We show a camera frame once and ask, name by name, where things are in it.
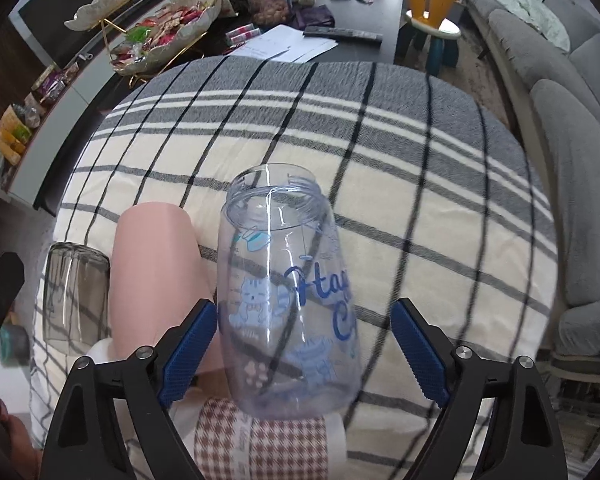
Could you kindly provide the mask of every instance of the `wooden wall panel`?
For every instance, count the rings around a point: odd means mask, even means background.
[[[45,67],[8,18],[0,28],[0,117],[13,102],[23,102]]]

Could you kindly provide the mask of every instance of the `tv screen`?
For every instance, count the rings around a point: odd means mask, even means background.
[[[93,0],[29,0],[20,10],[32,35],[56,64],[63,68],[100,31],[100,27],[74,32],[64,26],[78,7]]]

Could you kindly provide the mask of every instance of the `pink cylinder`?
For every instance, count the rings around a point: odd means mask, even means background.
[[[126,359],[154,346],[198,300],[212,299],[189,215],[166,202],[127,209],[111,255],[109,322],[114,354]],[[198,373],[223,368],[216,332]]]

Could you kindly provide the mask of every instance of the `person's hand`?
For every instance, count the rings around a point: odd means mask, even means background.
[[[0,402],[0,421],[4,423],[11,438],[13,467],[24,480],[36,480],[40,474],[42,451],[33,449],[27,428],[17,416],[9,415],[3,402]]]

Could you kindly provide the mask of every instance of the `table covered with cloth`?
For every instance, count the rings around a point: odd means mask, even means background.
[[[171,202],[190,215],[213,289],[229,183],[263,162],[312,171],[339,227],[364,370],[343,413],[346,478],[401,478],[439,411],[391,334],[389,308],[411,298],[429,323],[485,358],[535,356],[557,275],[540,180],[512,134],[439,79],[368,62],[212,57],[154,78],[106,117],[72,173],[54,240],[110,256],[126,209]],[[40,445],[75,360],[44,342],[42,284],[30,397]],[[127,447],[136,465],[137,441]]]

